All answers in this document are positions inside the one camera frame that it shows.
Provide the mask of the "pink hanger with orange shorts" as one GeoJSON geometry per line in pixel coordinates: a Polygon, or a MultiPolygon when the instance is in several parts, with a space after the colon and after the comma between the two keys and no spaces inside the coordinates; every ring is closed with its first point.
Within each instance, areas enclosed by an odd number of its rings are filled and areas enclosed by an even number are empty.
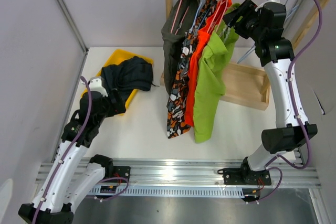
{"type": "Polygon", "coordinates": [[[212,15],[212,20],[210,22],[210,24],[207,26],[207,34],[211,34],[214,27],[217,24],[217,21],[220,21],[221,19],[221,15],[225,13],[226,9],[227,9],[227,5],[228,5],[229,0],[220,0],[217,4],[215,13],[212,15]]]}

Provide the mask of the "bright orange shorts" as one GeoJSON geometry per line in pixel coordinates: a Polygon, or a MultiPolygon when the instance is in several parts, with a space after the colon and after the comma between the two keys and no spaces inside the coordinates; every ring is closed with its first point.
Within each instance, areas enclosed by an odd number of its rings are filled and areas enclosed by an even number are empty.
{"type": "Polygon", "coordinates": [[[188,67],[188,73],[187,76],[189,78],[188,80],[188,94],[186,98],[186,109],[185,109],[185,118],[184,122],[185,124],[189,126],[194,126],[194,104],[195,104],[195,91],[197,86],[197,77],[198,77],[198,71],[199,66],[198,62],[202,56],[202,51],[207,44],[207,42],[210,39],[210,35],[206,33],[207,26],[210,24],[212,20],[212,15],[215,13],[217,4],[215,5],[215,8],[210,8],[207,12],[206,16],[202,19],[198,18],[198,21],[201,21],[199,26],[197,27],[198,30],[196,32],[196,42],[197,47],[195,51],[193,52],[189,67],[188,67]]]}

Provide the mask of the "dark navy shorts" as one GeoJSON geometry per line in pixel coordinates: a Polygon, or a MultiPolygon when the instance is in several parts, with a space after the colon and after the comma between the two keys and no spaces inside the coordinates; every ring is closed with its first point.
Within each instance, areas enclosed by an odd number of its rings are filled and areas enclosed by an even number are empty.
{"type": "Polygon", "coordinates": [[[100,75],[108,90],[117,89],[121,96],[130,95],[134,89],[150,91],[153,85],[153,66],[143,58],[134,56],[118,65],[108,65],[100,75]]]}

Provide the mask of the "blue hanger with camouflage shorts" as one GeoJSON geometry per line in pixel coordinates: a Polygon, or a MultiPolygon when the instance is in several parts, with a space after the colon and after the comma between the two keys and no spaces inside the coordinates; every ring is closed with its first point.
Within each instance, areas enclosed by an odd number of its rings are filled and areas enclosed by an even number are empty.
{"type": "Polygon", "coordinates": [[[202,7],[204,1],[205,1],[205,0],[200,0],[198,9],[197,9],[196,14],[195,14],[195,16],[194,16],[194,20],[193,20],[192,26],[190,27],[190,29],[189,29],[189,31],[188,31],[189,33],[192,33],[192,32],[193,32],[193,29],[194,29],[195,24],[196,24],[197,17],[198,17],[198,15],[199,15],[199,12],[200,12],[200,10],[201,10],[201,7],[202,7]]]}

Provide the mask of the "lime green shorts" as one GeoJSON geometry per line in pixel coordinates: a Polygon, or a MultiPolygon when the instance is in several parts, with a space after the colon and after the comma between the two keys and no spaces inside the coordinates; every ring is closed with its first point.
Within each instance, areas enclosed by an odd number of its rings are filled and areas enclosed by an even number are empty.
{"type": "Polygon", "coordinates": [[[193,116],[197,144],[208,141],[212,136],[218,103],[226,91],[223,71],[232,58],[238,39],[235,29],[225,24],[223,33],[220,36],[212,33],[202,51],[198,62],[193,116]]]}

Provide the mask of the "camouflage orange black shorts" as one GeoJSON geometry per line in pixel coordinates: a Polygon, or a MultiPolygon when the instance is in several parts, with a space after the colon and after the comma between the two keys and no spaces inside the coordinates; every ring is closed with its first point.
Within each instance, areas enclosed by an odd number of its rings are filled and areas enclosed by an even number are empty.
{"type": "MultiPolygon", "coordinates": [[[[200,13],[197,17],[202,19],[206,16],[209,9],[215,8],[217,0],[205,0],[200,13]]],[[[182,43],[182,52],[180,60],[177,64],[177,73],[172,86],[171,93],[168,93],[167,101],[167,123],[166,134],[167,138],[174,138],[188,132],[191,126],[185,124],[185,109],[186,98],[188,94],[188,67],[191,56],[197,47],[196,32],[201,21],[196,20],[195,27],[192,33],[188,31],[185,34],[185,40],[182,43]]]]}

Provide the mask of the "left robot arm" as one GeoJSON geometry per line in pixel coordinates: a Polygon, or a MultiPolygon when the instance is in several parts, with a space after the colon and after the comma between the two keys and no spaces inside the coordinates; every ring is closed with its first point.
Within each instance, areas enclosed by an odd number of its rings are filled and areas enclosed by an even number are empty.
{"type": "Polygon", "coordinates": [[[99,133],[103,120],[126,111],[117,89],[84,93],[80,108],[64,127],[59,152],[39,193],[18,214],[26,223],[72,223],[75,211],[94,185],[114,176],[113,160],[96,154],[85,171],[72,182],[73,175],[99,133]]]}

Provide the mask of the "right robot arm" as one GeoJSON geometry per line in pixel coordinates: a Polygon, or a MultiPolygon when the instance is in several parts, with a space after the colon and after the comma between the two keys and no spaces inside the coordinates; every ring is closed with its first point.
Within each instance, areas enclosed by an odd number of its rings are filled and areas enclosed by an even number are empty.
{"type": "Polygon", "coordinates": [[[278,158],[293,166],[283,154],[303,145],[311,151],[310,139],[318,132],[302,108],[292,43],[282,36],[286,14],[285,5],[279,2],[267,1],[257,6],[252,0],[245,0],[223,17],[228,27],[255,42],[255,52],[268,77],[276,109],[276,127],[262,131],[260,147],[244,158],[239,169],[223,170],[226,177],[234,172],[246,184],[269,171],[269,165],[278,158]]]}

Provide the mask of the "dark olive shorts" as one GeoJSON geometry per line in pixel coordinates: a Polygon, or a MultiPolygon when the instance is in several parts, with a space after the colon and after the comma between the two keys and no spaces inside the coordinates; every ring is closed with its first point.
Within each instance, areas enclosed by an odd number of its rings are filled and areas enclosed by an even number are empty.
{"type": "Polygon", "coordinates": [[[161,29],[164,51],[163,78],[167,93],[171,93],[172,86],[175,80],[175,75],[177,73],[177,64],[180,60],[180,55],[182,52],[182,43],[185,40],[186,32],[190,29],[193,23],[194,16],[200,3],[200,0],[182,1],[182,6],[175,24],[176,26],[187,8],[188,11],[185,15],[181,29],[178,31],[177,35],[175,35],[174,32],[171,33],[171,27],[179,1],[180,0],[178,0],[174,7],[171,9],[168,18],[161,29]]]}

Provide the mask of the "pink hanger leftmost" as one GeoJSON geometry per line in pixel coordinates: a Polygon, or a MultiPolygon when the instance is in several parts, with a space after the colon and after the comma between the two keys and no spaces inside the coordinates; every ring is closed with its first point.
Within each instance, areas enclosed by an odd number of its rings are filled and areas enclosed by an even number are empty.
{"type": "Polygon", "coordinates": [[[176,24],[178,14],[179,14],[181,6],[182,6],[182,1],[183,0],[180,0],[179,3],[178,3],[178,7],[177,7],[177,10],[176,10],[176,13],[175,13],[175,16],[174,16],[174,20],[173,20],[173,24],[172,24],[172,27],[171,27],[171,33],[174,32],[175,35],[177,35],[177,33],[179,32],[179,30],[181,29],[182,23],[183,23],[184,18],[185,18],[185,15],[186,15],[186,13],[188,11],[188,8],[187,8],[186,11],[184,12],[182,18],[179,20],[179,22],[178,22],[178,24],[176,26],[175,24],[176,24]]]}

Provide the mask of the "wooden clothes rack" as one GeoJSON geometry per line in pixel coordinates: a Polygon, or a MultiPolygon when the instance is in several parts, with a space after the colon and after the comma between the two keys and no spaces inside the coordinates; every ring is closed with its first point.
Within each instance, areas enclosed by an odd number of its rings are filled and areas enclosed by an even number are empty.
{"type": "MultiPolygon", "coordinates": [[[[322,8],[329,0],[313,0],[316,6],[310,11],[293,40],[283,36],[286,7],[279,0],[266,0],[256,4],[245,0],[231,13],[215,12],[215,21],[223,21],[242,38],[251,38],[255,43],[261,69],[229,63],[220,76],[226,84],[222,100],[265,110],[269,97],[291,110],[289,85],[294,84],[293,63],[298,55],[294,49],[309,31],[316,18],[322,18],[322,8]]],[[[172,0],[166,0],[166,13],[172,10],[172,0]]]]}

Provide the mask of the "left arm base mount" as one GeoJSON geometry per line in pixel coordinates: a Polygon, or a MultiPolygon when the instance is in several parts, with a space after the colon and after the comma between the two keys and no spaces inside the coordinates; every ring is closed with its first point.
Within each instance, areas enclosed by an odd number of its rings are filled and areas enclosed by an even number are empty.
{"type": "Polygon", "coordinates": [[[115,166],[113,163],[113,159],[107,156],[96,154],[90,159],[89,163],[95,163],[102,167],[104,171],[103,179],[112,177],[122,177],[129,179],[131,175],[130,166],[115,166]]]}

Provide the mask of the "aluminium mounting rail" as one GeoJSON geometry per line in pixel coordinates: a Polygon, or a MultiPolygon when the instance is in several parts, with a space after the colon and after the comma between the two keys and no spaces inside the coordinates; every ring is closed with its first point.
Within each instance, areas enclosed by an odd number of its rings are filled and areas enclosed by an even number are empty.
{"type": "Polygon", "coordinates": [[[294,169],[285,163],[274,163],[278,170],[271,170],[270,186],[225,185],[222,168],[237,168],[240,161],[192,161],[174,159],[125,159],[116,158],[114,165],[130,166],[130,185],[125,196],[159,197],[212,197],[245,198],[253,196],[257,189],[262,193],[280,189],[316,189],[321,187],[315,168],[294,169]]]}

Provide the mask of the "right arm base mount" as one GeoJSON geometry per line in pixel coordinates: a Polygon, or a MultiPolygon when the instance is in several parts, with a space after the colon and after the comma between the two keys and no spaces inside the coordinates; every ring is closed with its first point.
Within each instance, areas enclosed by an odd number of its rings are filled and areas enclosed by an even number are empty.
{"type": "Polygon", "coordinates": [[[270,186],[272,184],[269,171],[243,171],[242,168],[222,168],[217,171],[223,176],[225,185],[261,185],[270,186]]]}

